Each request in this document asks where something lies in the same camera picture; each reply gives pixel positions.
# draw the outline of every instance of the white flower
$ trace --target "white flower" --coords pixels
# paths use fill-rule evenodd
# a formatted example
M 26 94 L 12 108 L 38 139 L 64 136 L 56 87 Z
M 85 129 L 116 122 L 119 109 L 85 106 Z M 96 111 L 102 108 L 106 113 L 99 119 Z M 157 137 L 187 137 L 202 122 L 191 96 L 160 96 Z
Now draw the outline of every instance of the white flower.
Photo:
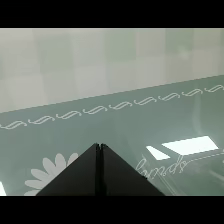
M 48 183 L 50 183 L 59 173 L 61 173 L 67 166 L 69 166 L 73 161 L 78 158 L 77 153 L 73 153 L 66 165 L 65 158 L 61 154 L 57 154 L 55 157 L 55 165 L 48 158 L 43 159 L 43 167 L 47 173 L 38 170 L 31 169 L 31 174 L 38 180 L 27 180 L 25 185 L 32 187 L 36 190 L 28 191 L 25 196 L 35 196 L 41 189 L 43 189 Z

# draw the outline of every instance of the flower petal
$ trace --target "flower petal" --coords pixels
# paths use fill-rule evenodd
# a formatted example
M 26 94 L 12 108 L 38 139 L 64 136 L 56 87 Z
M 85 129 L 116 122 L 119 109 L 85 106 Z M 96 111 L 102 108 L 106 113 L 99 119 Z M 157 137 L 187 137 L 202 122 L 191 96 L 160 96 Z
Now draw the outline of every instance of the flower petal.
M 27 191 L 24 196 L 36 196 L 39 190 Z
M 49 174 L 43 172 L 42 170 L 37 170 L 37 169 L 31 169 L 31 174 L 36 177 L 38 180 L 41 180 L 48 184 L 53 177 L 50 176 Z
M 69 166 L 71 163 L 73 163 L 78 158 L 78 156 L 79 156 L 78 153 L 73 153 L 68 160 L 67 166 Z
M 56 167 L 48 158 L 43 159 L 43 166 L 49 175 L 56 176 Z
M 40 180 L 27 180 L 25 185 L 40 190 L 46 186 L 46 183 Z
M 55 164 L 56 164 L 56 170 L 57 170 L 57 175 L 58 175 L 66 168 L 66 161 L 62 154 L 56 155 Z

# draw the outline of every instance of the white decorative border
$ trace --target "white decorative border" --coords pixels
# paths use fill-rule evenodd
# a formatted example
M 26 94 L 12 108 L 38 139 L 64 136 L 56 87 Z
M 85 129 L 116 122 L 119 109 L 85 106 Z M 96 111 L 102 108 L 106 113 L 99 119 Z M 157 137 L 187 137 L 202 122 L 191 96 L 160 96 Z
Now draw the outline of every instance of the white decorative border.
M 216 85 L 216 86 L 212 87 L 211 89 L 204 88 L 204 91 L 206 91 L 208 93 L 214 93 L 214 92 L 216 92 L 218 90 L 221 90 L 221 89 L 224 90 L 224 86 Z M 174 99 L 174 98 L 175 99 L 176 98 L 179 99 L 179 98 L 181 98 L 181 96 L 189 97 L 189 96 L 194 96 L 195 94 L 203 94 L 203 90 L 201 90 L 201 89 L 194 89 L 194 90 L 190 91 L 189 93 L 182 92 L 181 94 L 170 93 L 167 96 L 163 96 L 163 97 L 158 96 L 157 98 L 159 100 L 161 100 L 161 101 L 169 101 L 169 100 Z M 113 110 L 120 110 L 120 109 L 123 109 L 124 107 L 132 107 L 133 104 L 139 105 L 139 106 L 143 106 L 143 105 L 145 105 L 147 103 L 150 103 L 150 102 L 155 102 L 156 103 L 156 102 L 158 102 L 158 100 L 155 99 L 154 97 L 147 97 L 147 98 L 143 99 L 140 102 L 137 102 L 136 100 L 134 100 L 133 103 L 125 101 L 125 102 L 121 102 L 121 103 L 119 103 L 119 104 L 117 104 L 115 106 L 109 105 L 108 108 L 109 109 L 113 109 Z M 83 114 L 90 114 L 90 115 L 92 115 L 92 114 L 96 114 L 96 113 L 98 113 L 100 111 L 101 112 L 102 111 L 107 112 L 109 110 L 108 108 L 106 108 L 104 106 L 97 106 L 97 107 L 95 107 L 95 108 L 93 108 L 93 109 L 91 109 L 89 111 L 86 111 L 86 109 L 83 109 L 82 112 L 83 112 Z M 31 121 L 30 119 L 28 119 L 28 124 L 43 124 L 43 123 L 45 123 L 46 121 L 49 121 L 49 120 L 55 121 L 56 119 L 69 119 L 69 118 L 71 118 L 73 116 L 76 116 L 76 115 L 82 116 L 83 114 L 81 112 L 79 112 L 79 111 L 70 111 L 70 112 L 68 112 L 68 113 L 66 113 L 64 115 L 61 115 L 61 116 L 56 114 L 55 115 L 56 118 L 51 117 L 51 116 L 44 116 L 44 117 L 39 118 L 36 121 Z M 15 129 L 15 128 L 19 127 L 19 126 L 25 126 L 26 127 L 28 124 L 23 122 L 23 121 L 14 121 L 13 123 L 11 123 L 11 124 L 9 124 L 7 126 L 4 126 L 4 127 L 0 124 L 0 128 L 7 129 L 7 130 L 12 130 L 12 129 Z

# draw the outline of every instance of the black triangular object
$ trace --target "black triangular object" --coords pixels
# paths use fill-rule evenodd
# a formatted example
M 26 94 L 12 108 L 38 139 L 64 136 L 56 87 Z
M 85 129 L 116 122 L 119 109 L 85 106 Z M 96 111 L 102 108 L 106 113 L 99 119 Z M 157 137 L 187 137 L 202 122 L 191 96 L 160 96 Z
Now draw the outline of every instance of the black triangular object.
M 108 146 L 101 145 L 101 150 L 108 196 L 164 196 Z
M 95 195 L 95 168 L 98 144 L 92 145 L 37 196 L 90 196 Z

